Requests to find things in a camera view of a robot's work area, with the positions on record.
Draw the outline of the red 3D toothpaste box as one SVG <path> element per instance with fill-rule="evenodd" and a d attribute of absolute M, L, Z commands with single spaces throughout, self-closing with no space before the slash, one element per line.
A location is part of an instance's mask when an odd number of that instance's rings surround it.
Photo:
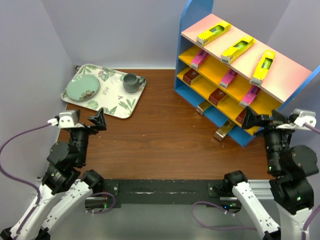
<path fill-rule="evenodd" d="M 235 121 L 238 122 L 240 125 L 243 124 L 244 119 L 246 116 L 246 108 L 244 108 L 241 113 L 236 117 Z"/>
<path fill-rule="evenodd" d="M 226 95 L 227 94 L 223 90 L 217 88 L 209 95 L 208 101 L 214 106 L 218 106 L 219 103 L 226 97 Z"/>

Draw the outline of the teal green tea toothpaste box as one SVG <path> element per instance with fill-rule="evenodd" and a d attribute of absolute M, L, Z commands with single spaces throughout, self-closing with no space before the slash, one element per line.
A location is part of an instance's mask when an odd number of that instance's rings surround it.
<path fill-rule="evenodd" d="M 235 127 L 235 123 L 231 120 L 227 120 L 217 131 L 214 133 L 214 138 L 222 141 L 228 133 Z"/>

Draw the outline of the small pink toothpaste box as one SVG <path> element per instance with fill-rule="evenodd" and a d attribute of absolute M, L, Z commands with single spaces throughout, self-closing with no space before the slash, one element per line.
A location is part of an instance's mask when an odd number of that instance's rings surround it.
<path fill-rule="evenodd" d="M 219 86 L 227 89 L 237 75 L 238 73 L 236 71 L 234 71 L 233 69 L 229 69 L 229 71 L 220 80 Z"/>

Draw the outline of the yellow toothpaste box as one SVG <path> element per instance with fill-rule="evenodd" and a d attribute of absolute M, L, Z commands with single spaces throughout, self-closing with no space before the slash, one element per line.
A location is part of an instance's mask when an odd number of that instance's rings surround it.
<path fill-rule="evenodd" d="M 260 87 L 263 81 L 266 79 L 266 76 L 271 68 L 273 60 L 275 58 L 276 53 L 271 50 L 265 50 L 261 59 L 259 60 L 255 71 L 253 73 L 252 78 L 250 79 L 250 83 L 252 85 Z"/>
<path fill-rule="evenodd" d="M 196 43 L 201 47 L 206 46 L 217 38 L 227 33 L 232 25 L 226 21 L 220 21 L 219 23 L 211 26 L 202 33 L 197 35 Z"/>
<path fill-rule="evenodd" d="M 256 42 L 256 39 L 250 35 L 244 35 L 235 44 L 227 48 L 220 56 L 222 63 L 230 65 Z"/>

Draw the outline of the dark red toothpaste box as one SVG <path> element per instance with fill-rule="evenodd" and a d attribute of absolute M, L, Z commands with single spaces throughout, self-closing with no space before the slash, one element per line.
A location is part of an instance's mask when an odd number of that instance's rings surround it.
<path fill-rule="evenodd" d="M 191 85 L 194 82 L 196 82 L 199 78 L 201 78 L 201 75 L 194 69 L 190 69 L 183 75 L 182 80 L 188 85 Z"/>

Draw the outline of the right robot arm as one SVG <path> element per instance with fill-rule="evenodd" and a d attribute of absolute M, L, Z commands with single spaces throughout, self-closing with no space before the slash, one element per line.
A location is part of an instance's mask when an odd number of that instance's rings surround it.
<path fill-rule="evenodd" d="M 319 133 L 316 123 L 316 113 L 308 110 L 295 109 L 286 116 L 277 109 L 267 115 L 245 107 L 242 128 L 262 128 L 255 135 L 264 139 L 267 172 L 273 177 L 269 185 L 280 223 L 265 210 L 242 171 L 225 174 L 222 189 L 227 196 L 240 201 L 262 240 L 310 238 L 310 223 L 320 209 L 314 208 L 314 190 L 307 178 L 319 173 L 317 154 L 305 145 L 291 147 L 290 142 L 296 130 Z"/>

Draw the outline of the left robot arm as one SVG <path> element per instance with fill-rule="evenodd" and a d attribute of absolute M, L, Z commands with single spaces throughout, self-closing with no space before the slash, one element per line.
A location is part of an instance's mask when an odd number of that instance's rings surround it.
<path fill-rule="evenodd" d="M 104 190 L 104 178 L 94 170 L 79 176 L 86 165 L 89 137 L 107 129 L 104 109 L 88 117 L 92 125 L 80 123 L 80 110 L 66 110 L 47 121 L 45 127 L 56 126 L 70 134 L 68 142 L 59 141 L 50 148 L 48 168 L 39 186 L 13 176 L 4 168 L 7 178 L 32 187 L 35 198 L 12 227 L 3 229 L 3 240 L 49 240 L 58 221 L 89 196 L 99 196 Z"/>

